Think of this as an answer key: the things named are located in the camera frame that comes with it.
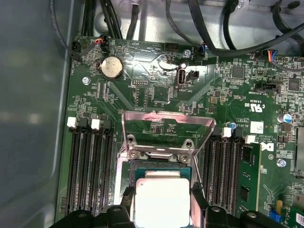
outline chip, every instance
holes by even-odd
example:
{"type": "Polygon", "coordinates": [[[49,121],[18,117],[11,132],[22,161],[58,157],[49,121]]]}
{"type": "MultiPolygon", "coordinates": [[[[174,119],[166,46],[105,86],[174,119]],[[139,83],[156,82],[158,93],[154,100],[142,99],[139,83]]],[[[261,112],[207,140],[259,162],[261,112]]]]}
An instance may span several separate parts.
{"type": "Polygon", "coordinates": [[[242,159],[248,163],[251,161],[251,148],[243,147],[242,159]]]}
{"type": "Polygon", "coordinates": [[[288,81],[288,90],[300,91],[300,80],[299,79],[290,79],[288,81]]]}
{"type": "Polygon", "coordinates": [[[233,78],[244,78],[244,68],[242,66],[232,67],[232,77],[233,78]]]}
{"type": "Polygon", "coordinates": [[[249,197],[249,189],[242,186],[241,187],[241,199],[248,202],[248,197],[249,197]]]}
{"type": "Polygon", "coordinates": [[[210,97],[210,104],[216,105],[218,103],[218,98],[216,96],[210,97]]]}

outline black cable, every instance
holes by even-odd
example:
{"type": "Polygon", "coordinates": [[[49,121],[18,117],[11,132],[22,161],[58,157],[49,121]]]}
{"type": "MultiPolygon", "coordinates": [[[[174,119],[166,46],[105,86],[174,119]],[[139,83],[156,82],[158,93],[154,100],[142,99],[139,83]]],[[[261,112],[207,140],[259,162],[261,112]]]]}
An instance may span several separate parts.
{"type": "Polygon", "coordinates": [[[85,5],[84,5],[84,14],[83,14],[82,27],[81,27],[81,32],[80,32],[80,34],[82,36],[86,36],[86,33],[87,33],[87,19],[88,19],[87,15],[88,15],[88,11],[89,11],[88,3],[89,3],[89,1],[86,0],[85,5]]]}
{"type": "Polygon", "coordinates": [[[109,34],[112,38],[117,38],[115,32],[114,32],[114,26],[113,26],[113,23],[112,23],[112,20],[110,18],[110,15],[109,15],[109,12],[108,12],[108,8],[107,8],[107,5],[105,3],[104,0],[100,0],[100,4],[101,4],[101,8],[103,10],[103,13],[104,13],[104,20],[106,22],[106,25],[108,27],[108,30],[109,30],[109,34]]]}
{"type": "Polygon", "coordinates": [[[262,44],[259,44],[259,45],[253,46],[253,47],[248,47],[248,48],[244,48],[244,49],[240,49],[240,50],[220,50],[220,49],[217,49],[212,42],[212,39],[206,28],[204,18],[201,14],[200,5],[199,5],[198,1],[197,0],[188,0],[188,5],[189,5],[189,9],[191,12],[191,16],[192,16],[194,25],[195,25],[197,31],[199,32],[199,35],[201,36],[203,41],[208,46],[210,52],[219,57],[234,57],[234,56],[245,55],[247,53],[253,53],[253,52],[259,51],[261,49],[267,49],[267,48],[270,48],[274,45],[277,45],[277,44],[283,42],[287,38],[291,37],[292,35],[300,32],[301,30],[304,29],[304,23],[302,23],[301,25],[295,27],[291,31],[289,31],[273,40],[270,40],[268,42],[265,42],[265,43],[262,43],[262,44]]]}
{"type": "Polygon", "coordinates": [[[89,2],[89,11],[87,14],[87,32],[86,35],[89,37],[93,36],[94,30],[94,18],[95,18],[95,7],[96,2],[95,0],[87,0],[89,2]]]}
{"type": "Polygon", "coordinates": [[[131,14],[131,22],[130,26],[127,32],[127,39],[133,39],[134,32],[136,29],[136,24],[138,20],[138,13],[139,13],[139,6],[138,5],[133,5],[132,6],[132,14],[131,14]]]}
{"type": "Polygon", "coordinates": [[[171,26],[171,28],[174,30],[174,32],[179,35],[180,37],[182,37],[185,41],[187,41],[188,43],[192,44],[195,47],[200,47],[199,44],[197,44],[196,42],[194,42],[193,40],[191,40],[189,37],[187,37],[176,25],[176,23],[174,22],[171,12],[170,12],[170,6],[171,6],[171,0],[166,0],[166,17],[167,17],[167,21],[169,23],[169,25],[171,26]]]}
{"type": "Polygon", "coordinates": [[[61,43],[61,45],[72,55],[76,56],[74,58],[75,60],[79,60],[80,56],[86,55],[87,53],[89,53],[95,46],[95,43],[93,42],[92,44],[90,44],[87,49],[85,49],[83,52],[76,52],[74,50],[72,50],[65,42],[65,40],[63,39],[61,32],[59,30],[58,27],[58,23],[57,23],[57,19],[56,19],[56,13],[55,13],[55,0],[49,0],[49,9],[50,9],[50,14],[51,14],[51,18],[52,18],[52,23],[53,23],[53,27],[55,29],[56,35],[59,38],[59,41],[61,43]]]}
{"type": "Polygon", "coordinates": [[[238,5],[238,0],[228,0],[223,9],[224,19],[223,19],[223,33],[224,39],[230,50],[236,50],[234,46],[230,33],[229,33],[229,19],[230,15],[235,11],[238,5]]]}
{"type": "Polygon", "coordinates": [[[113,24],[114,32],[116,33],[116,38],[122,39],[123,35],[122,35],[121,30],[120,30],[120,26],[119,26],[119,23],[118,23],[118,18],[117,18],[115,9],[112,5],[112,2],[111,2],[111,0],[104,0],[104,1],[105,1],[105,4],[106,4],[106,7],[108,9],[109,16],[112,19],[112,24],[113,24]]]}

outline cable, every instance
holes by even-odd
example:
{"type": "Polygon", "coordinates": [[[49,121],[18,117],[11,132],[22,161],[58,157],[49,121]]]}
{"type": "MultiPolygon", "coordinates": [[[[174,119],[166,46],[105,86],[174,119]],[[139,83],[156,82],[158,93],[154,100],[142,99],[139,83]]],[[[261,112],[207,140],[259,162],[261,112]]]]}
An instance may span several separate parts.
{"type": "Polygon", "coordinates": [[[83,52],[76,52],[74,51],[73,49],[71,49],[65,42],[65,40],[63,39],[62,35],[61,35],[61,32],[59,30],[59,27],[58,27],[58,23],[57,23],[57,19],[56,19],[56,13],[55,13],[55,0],[49,0],[49,9],[50,9],[50,14],[51,14],[51,18],[52,18],[52,24],[53,24],[53,27],[55,29],[55,32],[56,32],[56,35],[57,37],[59,38],[59,41],[61,43],[61,45],[73,56],[71,56],[71,58],[79,61],[80,57],[81,56],[84,56],[86,55],[87,53],[89,53],[94,47],[96,44],[98,44],[99,42],[93,42],[92,44],[90,44],[83,52]]]}
{"type": "Polygon", "coordinates": [[[106,5],[105,1],[100,0],[100,4],[101,4],[101,8],[102,8],[103,13],[104,13],[104,20],[105,20],[106,25],[108,27],[109,34],[112,38],[117,38],[117,36],[115,35],[115,32],[114,32],[114,26],[113,26],[112,20],[110,18],[110,15],[109,15],[107,5],[106,5]]]}
{"type": "Polygon", "coordinates": [[[131,15],[131,23],[127,32],[127,39],[133,39],[137,20],[138,20],[139,6],[132,6],[132,15],[131,15]]]}
{"type": "Polygon", "coordinates": [[[220,49],[217,49],[212,42],[212,39],[206,28],[204,18],[201,14],[200,5],[199,5],[198,1],[197,0],[188,0],[188,5],[189,5],[189,9],[191,12],[191,16],[192,16],[194,25],[195,25],[197,31],[199,32],[199,35],[201,36],[203,41],[208,46],[210,52],[219,57],[235,57],[235,56],[245,55],[247,53],[253,53],[253,52],[259,51],[261,49],[267,49],[267,48],[270,48],[274,45],[277,45],[277,44],[283,42],[287,38],[291,37],[292,35],[300,32],[301,30],[304,29],[304,23],[302,23],[301,25],[295,27],[291,31],[289,31],[273,40],[270,40],[268,42],[265,42],[265,43],[262,43],[262,44],[259,44],[259,45],[253,46],[253,47],[248,47],[248,48],[244,48],[244,49],[240,49],[240,50],[220,50],[220,49]]]}
{"type": "Polygon", "coordinates": [[[179,35],[180,37],[182,37],[185,41],[187,41],[188,43],[192,44],[195,47],[200,47],[199,44],[197,44],[196,42],[194,42],[193,40],[191,40],[189,37],[187,37],[175,24],[172,15],[170,13],[170,6],[171,6],[171,0],[166,0],[166,17],[167,17],[167,21],[169,23],[169,25],[171,26],[171,28],[174,30],[174,32],[179,35]]]}
{"type": "Polygon", "coordinates": [[[234,46],[230,33],[229,33],[229,20],[230,15],[235,11],[236,7],[238,5],[238,0],[228,0],[226,2],[226,5],[223,9],[224,19],[223,19],[223,33],[224,33],[224,39],[231,50],[236,50],[236,47],[234,46]]]}
{"type": "MultiPolygon", "coordinates": [[[[280,5],[282,3],[282,0],[279,0],[275,5],[274,8],[272,9],[272,18],[274,20],[275,26],[277,27],[278,30],[282,33],[287,33],[288,31],[292,30],[283,20],[281,17],[280,11],[280,5]]],[[[290,37],[293,39],[300,47],[302,56],[304,56],[304,38],[300,36],[299,34],[294,34],[290,37]]]]}
{"type": "Polygon", "coordinates": [[[112,24],[113,24],[113,28],[114,28],[114,32],[116,34],[116,38],[118,39],[122,39],[123,38],[123,35],[122,35],[122,32],[120,30],[120,25],[118,23],[118,18],[117,18],[117,15],[116,15],[116,12],[115,12],[115,9],[112,5],[112,2],[111,0],[104,0],[105,1],[105,4],[106,4],[106,7],[108,8],[108,13],[109,13],[109,16],[111,17],[112,19],[112,24]]]}

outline sticker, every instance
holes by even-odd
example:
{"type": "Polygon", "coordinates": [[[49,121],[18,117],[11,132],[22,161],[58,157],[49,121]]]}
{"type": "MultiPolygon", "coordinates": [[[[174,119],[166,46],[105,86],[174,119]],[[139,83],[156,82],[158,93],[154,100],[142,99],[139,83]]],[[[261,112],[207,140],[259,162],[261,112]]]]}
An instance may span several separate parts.
{"type": "Polygon", "coordinates": [[[300,215],[300,214],[296,214],[296,218],[295,218],[296,222],[299,223],[301,226],[304,226],[304,216],[300,215]]]}
{"type": "Polygon", "coordinates": [[[250,133],[263,134],[264,133],[264,122],[250,122],[250,133]]]}
{"type": "Polygon", "coordinates": [[[264,151],[264,150],[268,150],[270,152],[273,152],[274,149],[275,149],[275,145],[273,143],[264,143],[264,142],[261,142],[261,150],[264,151]]]}
{"type": "Polygon", "coordinates": [[[294,159],[294,155],[294,151],[276,150],[276,158],[294,159]]]}

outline mounting screw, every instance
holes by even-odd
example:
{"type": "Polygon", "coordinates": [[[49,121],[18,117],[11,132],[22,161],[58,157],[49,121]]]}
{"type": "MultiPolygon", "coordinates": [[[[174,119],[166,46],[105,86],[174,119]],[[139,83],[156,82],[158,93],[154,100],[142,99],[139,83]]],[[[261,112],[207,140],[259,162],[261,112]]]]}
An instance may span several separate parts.
{"type": "Polygon", "coordinates": [[[85,217],[85,216],[87,216],[87,214],[85,214],[85,213],[81,213],[78,215],[78,217],[80,217],[80,218],[85,217]]]}
{"type": "Polygon", "coordinates": [[[190,58],[191,57],[191,51],[186,49],[184,50],[184,52],[182,53],[182,55],[185,57],[185,58],[190,58]]]}
{"type": "Polygon", "coordinates": [[[138,158],[138,152],[137,151],[131,151],[130,152],[130,157],[134,158],[134,159],[138,158]]]}
{"type": "Polygon", "coordinates": [[[257,215],[255,213],[252,213],[252,212],[247,213],[247,216],[252,218],[252,219],[255,219],[257,217],[257,215]]]}
{"type": "Polygon", "coordinates": [[[280,168],[283,168],[287,165],[287,162],[284,160],[284,159],[278,159],[277,162],[276,162],[277,166],[280,167],[280,168]]]}
{"type": "Polygon", "coordinates": [[[211,210],[213,210],[215,212],[220,212],[220,209],[218,207],[213,207],[213,208],[211,208],[211,210]]]}
{"type": "Polygon", "coordinates": [[[245,5],[243,0],[238,1],[237,7],[240,9],[245,5]]]}
{"type": "Polygon", "coordinates": [[[84,78],[82,79],[82,83],[83,83],[84,85],[88,85],[88,84],[90,84],[90,82],[91,82],[91,80],[90,80],[88,77],[84,77],[84,78]]]}
{"type": "Polygon", "coordinates": [[[180,162],[187,163],[187,161],[188,161],[188,156],[186,154],[182,154],[180,156],[180,162]]]}

